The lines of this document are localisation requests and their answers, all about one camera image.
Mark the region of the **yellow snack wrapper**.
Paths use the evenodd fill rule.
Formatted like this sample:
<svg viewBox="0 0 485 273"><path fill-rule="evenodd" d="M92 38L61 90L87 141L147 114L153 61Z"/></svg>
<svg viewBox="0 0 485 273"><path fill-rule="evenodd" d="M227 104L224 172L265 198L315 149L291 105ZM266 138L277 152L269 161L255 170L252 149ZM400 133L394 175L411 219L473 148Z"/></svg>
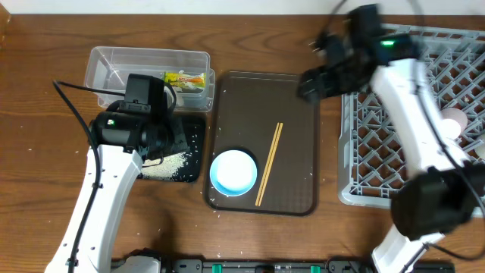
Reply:
<svg viewBox="0 0 485 273"><path fill-rule="evenodd" d="M206 73L184 74L179 72L165 72L162 79L172 87L180 89L204 89L206 84Z"/></svg>

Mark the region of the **light blue bowl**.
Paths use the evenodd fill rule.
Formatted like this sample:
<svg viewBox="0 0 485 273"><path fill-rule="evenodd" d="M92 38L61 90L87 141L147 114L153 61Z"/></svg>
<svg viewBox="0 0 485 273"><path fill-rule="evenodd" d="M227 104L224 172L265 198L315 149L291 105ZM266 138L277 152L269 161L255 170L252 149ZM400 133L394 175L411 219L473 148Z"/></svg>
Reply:
<svg viewBox="0 0 485 273"><path fill-rule="evenodd" d="M219 193L235 197L249 192L255 185L258 168L247 152L230 149L219 154L211 163L209 178Z"/></svg>

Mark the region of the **white cup pink inside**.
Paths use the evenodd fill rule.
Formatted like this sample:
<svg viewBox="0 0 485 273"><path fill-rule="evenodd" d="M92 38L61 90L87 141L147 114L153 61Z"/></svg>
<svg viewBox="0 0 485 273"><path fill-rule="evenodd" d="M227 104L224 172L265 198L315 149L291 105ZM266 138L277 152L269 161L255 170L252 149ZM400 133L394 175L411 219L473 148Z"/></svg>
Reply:
<svg viewBox="0 0 485 273"><path fill-rule="evenodd" d="M444 108L440 114L440 133L449 139L457 139L468 125L466 114L457 108Z"/></svg>

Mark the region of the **white cup green inside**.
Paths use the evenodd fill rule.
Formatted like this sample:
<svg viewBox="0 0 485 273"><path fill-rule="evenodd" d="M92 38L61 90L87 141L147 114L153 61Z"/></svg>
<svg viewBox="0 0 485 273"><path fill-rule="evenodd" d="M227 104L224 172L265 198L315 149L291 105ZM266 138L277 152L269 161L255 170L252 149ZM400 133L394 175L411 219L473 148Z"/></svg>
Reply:
<svg viewBox="0 0 485 273"><path fill-rule="evenodd" d="M476 153L478 158L485 159L485 143L483 140L479 140L477 145L474 148L474 152Z"/></svg>

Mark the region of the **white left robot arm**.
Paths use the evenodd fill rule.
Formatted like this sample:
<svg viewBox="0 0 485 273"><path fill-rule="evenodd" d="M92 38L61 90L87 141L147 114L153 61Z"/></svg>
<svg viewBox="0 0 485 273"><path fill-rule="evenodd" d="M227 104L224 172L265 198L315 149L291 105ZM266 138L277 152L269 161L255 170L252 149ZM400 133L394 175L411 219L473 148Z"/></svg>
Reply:
<svg viewBox="0 0 485 273"><path fill-rule="evenodd" d="M124 93L87 124L62 91L89 143L86 173L67 230L47 272L161 272L162 259L142 250L114 267L112 253L127 197L145 160L188 149L183 122L173 115L174 88L159 77L130 74Z"/></svg>

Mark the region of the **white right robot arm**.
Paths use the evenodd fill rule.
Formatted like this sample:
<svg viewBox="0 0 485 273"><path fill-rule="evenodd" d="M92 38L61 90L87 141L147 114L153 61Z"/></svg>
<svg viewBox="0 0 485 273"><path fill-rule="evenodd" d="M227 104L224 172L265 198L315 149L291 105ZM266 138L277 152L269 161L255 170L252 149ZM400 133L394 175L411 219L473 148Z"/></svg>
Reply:
<svg viewBox="0 0 485 273"><path fill-rule="evenodd" d="M347 20L347 39L323 30L314 41L326 62L302 74L297 93L316 104L368 86L383 103L408 182L391 199L393 226L371 257L378 272L410 272L427 250L483 209L484 167L443 135L419 41L388 34L375 4L351 10Z"/></svg>

